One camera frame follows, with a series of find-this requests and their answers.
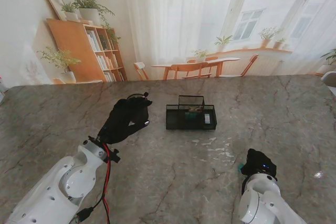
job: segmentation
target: window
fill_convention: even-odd
[[[312,19],[315,17],[315,14],[319,10],[320,4],[308,4],[304,9],[301,18],[295,25],[293,32],[290,37],[293,39],[299,39],[306,31],[308,26],[310,25]]]
[[[233,40],[248,39],[256,26],[263,10],[243,13],[242,19],[237,26]]]

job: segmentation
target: wooden chair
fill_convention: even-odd
[[[252,66],[252,64],[258,59],[258,56],[259,55],[253,55],[251,58],[250,58],[250,62],[249,64],[247,65],[247,67],[244,69],[244,71],[239,74],[239,75],[220,75],[219,77],[243,77],[244,75],[246,75],[247,71],[250,69],[250,67]]]
[[[198,75],[196,76],[186,76],[182,77],[183,79],[191,79],[191,78],[200,78],[200,77],[210,77],[211,73],[202,74],[202,68],[206,68],[208,66],[208,62],[200,62],[200,63],[193,63],[193,64],[177,64],[172,65],[172,70],[175,71],[174,79],[177,79],[177,72],[190,72],[198,70]]]
[[[144,70],[145,64],[143,62],[136,62],[136,63],[134,63],[134,67],[137,70],[139,78],[140,78],[141,81],[143,81],[143,77],[142,77],[142,75],[140,73],[140,69],[142,70],[142,74],[144,75],[145,79],[147,81],[149,81],[148,75],[147,75],[146,71]]]
[[[210,61],[210,60],[217,60],[218,57],[217,56],[213,56],[213,57],[208,57],[208,58],[205,58],[205,61]],[[189,60],[187,61],[187,63],[196,63],[196,60]]]

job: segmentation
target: chair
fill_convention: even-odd
[[[244,71],[241,74],[239,74],[239,75],[225,75],[225,74],[223,74],[223,75],[220,75],[219,77],[243,77],[244,75],[246,75],[247,71],[250,69],[250,67],[256,61],[256,59],[258,59],[258,56],[259,55],[253,55],[250,58],[249,64],[247,65],[247,67],[244,69]]]
[[[196,76],[186,76],[182,77],[183,79],[191,79],[191,78],[200,78],[200,77],[210,77],[211,73],[202,74],[202,68],[206,68],[208,66],[208,62],[200,62],[200,63],[187,63],[187,64],[176,64],[172,65],[172,70],[175,71],[174,79],[177,79],[177,72],[190,72],[198,70],[198,75]]]
[[[330,71],[325,73],[325,75],[321,78],[325,85],[336,95],[336,72]]]
[[[213,56],[213,57],[208,57],[208,58],[205,58],[205,61],[210,61],[210,60],[217,60],[218,57],[217,56]],[[196,60],[189,60],[187,61],[187,63],[196,63]]]
[[[142,70],[142,74],[144,75],[145,79],[147,81],[149,81],[148,75],[147,75],[146,71],[144,70],[145,64],[143,62],[136,62],[136,63],[134,63],[134,67],[137,70],[139,78],[140,78],[141,81],[143,81],[143,77],[142,77],[142,75],[140,73],[140,69]]]

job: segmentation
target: bookshelf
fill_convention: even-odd
[[[106,28],[50,18],[47,22],[57,47],[81,60],[69,66],[77,82],[127,81],[118,43],[112,42]]]

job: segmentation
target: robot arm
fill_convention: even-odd
[[[239,218],[250,224],[306,224],[281,197],[276,166],[263,153],[250,149],[247,164],[241,169],[247,175],[239,203]]]
[[[95,186],[97,168],[104,162],[120,160],[119,151],[112,152],[106,144],[119,143],[149,124],[147,107],[152,102],[147,95],[119,100],[98,137],[89,137],[75,156],[58,161],[18,203],[6,224],[73,224],[89,217],[94,207],[77,211]]]

